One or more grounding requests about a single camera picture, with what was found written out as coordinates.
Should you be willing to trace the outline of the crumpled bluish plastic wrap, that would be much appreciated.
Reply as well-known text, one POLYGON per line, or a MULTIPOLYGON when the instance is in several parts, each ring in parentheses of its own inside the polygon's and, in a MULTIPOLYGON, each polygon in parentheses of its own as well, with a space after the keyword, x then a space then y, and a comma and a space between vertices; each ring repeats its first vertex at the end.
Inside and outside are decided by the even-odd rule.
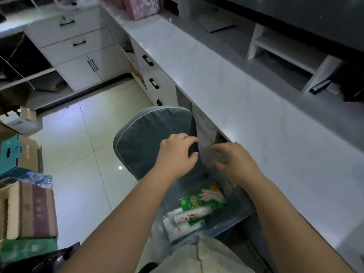
POLYGON ((29 171, 26 173, 26 176, 22 178, 22 182, 27 182, 41 188, 52 189, 52 179, 52 175, 29 171))

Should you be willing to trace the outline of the plain brown cardboard box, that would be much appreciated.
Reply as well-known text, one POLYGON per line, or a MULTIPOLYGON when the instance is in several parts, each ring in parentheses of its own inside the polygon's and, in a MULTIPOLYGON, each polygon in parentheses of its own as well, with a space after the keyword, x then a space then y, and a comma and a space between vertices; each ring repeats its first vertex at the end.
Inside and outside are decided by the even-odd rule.
POLYGON ((39 145, 38 143, 22 135, 19 135, 20 157, 17 158, 17 167, 28 171, 39 171, 39 145))

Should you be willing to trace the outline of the white flat box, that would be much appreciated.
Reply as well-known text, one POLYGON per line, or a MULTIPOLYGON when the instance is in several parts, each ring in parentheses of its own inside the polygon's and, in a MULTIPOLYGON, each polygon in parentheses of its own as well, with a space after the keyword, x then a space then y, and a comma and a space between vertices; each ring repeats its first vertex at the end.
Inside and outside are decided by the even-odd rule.
POLYGON ((205 223, 205 219, 198 219, 197 221, 182 221, 176 223, 175 215, 184 213, 182 208, 177 208, 173 211, 167 212, 163 219, 163 227, 166 231, 166 236, 170 243, 192 234, 194 231, 201 229, 205 223))

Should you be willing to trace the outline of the person's left hand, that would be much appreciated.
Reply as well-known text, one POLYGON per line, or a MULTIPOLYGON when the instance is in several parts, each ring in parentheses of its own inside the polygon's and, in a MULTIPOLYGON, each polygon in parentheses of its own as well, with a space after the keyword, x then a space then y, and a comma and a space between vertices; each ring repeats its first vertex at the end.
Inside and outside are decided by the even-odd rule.
POLYGON ((182 158, 190 156, 189 148, 198 142, 197 137, 185 133, 172 134, 161 142, 154 169, 169 181, 176 181, 192 169, 183 169, 182 158))

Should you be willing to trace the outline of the white open shelf unit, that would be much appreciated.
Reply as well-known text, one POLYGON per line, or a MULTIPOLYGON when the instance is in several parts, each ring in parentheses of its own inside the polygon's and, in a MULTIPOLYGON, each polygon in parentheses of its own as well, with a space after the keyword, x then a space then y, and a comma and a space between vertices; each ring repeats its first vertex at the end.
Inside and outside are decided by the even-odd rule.
POLYGON ((247 59, 256 59, 294 89, 306 93, 343 61, 314 47, 256 24, 247 59))

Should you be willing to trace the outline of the dark raised counter ledge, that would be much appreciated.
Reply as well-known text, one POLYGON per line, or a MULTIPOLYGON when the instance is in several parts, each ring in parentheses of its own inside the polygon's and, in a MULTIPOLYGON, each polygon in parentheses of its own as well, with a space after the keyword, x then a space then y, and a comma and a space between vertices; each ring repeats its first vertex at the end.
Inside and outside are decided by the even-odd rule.
POLYGON ((364 0, 218 0, 230 12, 353 63, 364 63, 364 0))

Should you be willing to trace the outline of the clear plastic bag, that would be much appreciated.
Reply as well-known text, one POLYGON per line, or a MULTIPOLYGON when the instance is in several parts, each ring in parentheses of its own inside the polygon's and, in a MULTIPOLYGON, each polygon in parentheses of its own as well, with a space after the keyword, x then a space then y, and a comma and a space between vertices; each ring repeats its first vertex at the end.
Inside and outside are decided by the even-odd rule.
POLYGON ((151 245, 161 247, 167 253, 173 252, 181 246, 196 244, 200 235, 216 237, 253 214, 253 205, 248 195, 241 187, 233 184, 216 169, 215 160, 227 162, 227 157, 210 147, 202 149, 194 169, 173 183, 167 191, 154 221, 150 235, 151 245), (206 223, 201 229, 170 243, 163 227, 164 216, 167 212, 181 208, 181 198, 208 188, 212 184, 216 184, 220 188, 228 204, 206 217, 206 223))

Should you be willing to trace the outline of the green flat box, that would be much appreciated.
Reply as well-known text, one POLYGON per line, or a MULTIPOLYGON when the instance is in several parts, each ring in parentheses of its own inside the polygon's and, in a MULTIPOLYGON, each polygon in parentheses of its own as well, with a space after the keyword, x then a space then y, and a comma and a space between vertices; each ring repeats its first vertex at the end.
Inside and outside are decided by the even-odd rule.
POLYGON ((0 265, 5 266, 57 250, 57 238, 0 240, 0 265))

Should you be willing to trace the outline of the white under-counter drawer cabinet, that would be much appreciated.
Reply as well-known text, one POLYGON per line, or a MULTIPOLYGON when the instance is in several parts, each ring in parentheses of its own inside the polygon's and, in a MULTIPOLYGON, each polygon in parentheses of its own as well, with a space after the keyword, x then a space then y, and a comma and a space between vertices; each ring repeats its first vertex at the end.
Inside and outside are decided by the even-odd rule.
POLYGON ((130 36, 131 45, 137 60, 137 64, 141 71, 144 81, 144 92, 153 103, 154 106, 161 105, 178 105, 175 83, 171 81, 168 75, 161 69, 161 67, 151 58, 151 56, 130 36), (154 63, 150 67, 142 59, 142 55, 148 55, 154 63), (155 89, 149 82, 153 78, 159 85, 159 89, 155 89))

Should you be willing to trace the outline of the white open cubby shelf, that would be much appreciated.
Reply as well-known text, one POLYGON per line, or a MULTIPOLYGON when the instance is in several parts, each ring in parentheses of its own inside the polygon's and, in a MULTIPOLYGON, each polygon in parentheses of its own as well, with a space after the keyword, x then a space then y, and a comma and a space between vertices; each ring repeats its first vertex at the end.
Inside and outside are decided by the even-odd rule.
POLYGON ((0 111, 43 110, 74 94, 25 32, 0 37, 0 111))

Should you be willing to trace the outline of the person's right forearm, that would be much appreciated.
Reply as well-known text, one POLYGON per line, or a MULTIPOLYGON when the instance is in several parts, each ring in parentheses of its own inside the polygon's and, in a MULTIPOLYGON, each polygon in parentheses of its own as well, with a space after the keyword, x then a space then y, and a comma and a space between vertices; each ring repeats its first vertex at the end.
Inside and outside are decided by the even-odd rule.
POLYGON ((264 175, 243 179, 279 273, 355 273, 264 175))

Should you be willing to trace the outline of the brown carton with purple stripe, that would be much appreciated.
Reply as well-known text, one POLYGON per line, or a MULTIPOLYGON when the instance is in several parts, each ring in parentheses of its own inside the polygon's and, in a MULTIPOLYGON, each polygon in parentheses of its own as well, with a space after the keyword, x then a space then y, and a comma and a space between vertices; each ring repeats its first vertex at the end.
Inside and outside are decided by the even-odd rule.
POLYGON ((15 182, 0 189, 0 240, 57 238, 52 189, 15 182))

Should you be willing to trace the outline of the person's left forearm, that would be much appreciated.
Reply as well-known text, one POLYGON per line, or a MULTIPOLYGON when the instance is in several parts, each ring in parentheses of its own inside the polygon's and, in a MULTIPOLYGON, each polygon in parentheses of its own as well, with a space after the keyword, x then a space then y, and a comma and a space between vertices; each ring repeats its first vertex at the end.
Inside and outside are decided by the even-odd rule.
POLYGON ((135 273, 161 202, 182 169, 155 166, 81 244, 60 273, 135 273))

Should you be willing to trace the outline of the pink patterned box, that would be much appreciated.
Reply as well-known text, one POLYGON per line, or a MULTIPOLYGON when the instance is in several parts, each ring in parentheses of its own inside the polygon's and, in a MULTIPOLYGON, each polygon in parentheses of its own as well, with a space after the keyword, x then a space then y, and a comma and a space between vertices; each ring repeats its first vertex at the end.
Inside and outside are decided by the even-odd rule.
POLYGON ((138 21, 155 14, 161 10, 159 0, 123 0, 129 17, 138 21))

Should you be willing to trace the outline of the teal cardboard box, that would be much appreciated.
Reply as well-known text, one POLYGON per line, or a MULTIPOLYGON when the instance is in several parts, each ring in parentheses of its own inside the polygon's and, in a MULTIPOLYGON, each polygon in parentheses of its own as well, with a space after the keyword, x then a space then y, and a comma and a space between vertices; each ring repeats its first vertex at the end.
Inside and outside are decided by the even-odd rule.
POLYGON ((8 138, 0 144, 0 176, 20 176, 24 169, 20 166, 19 159, 22 157, 22 142, 19 134, 8 138))

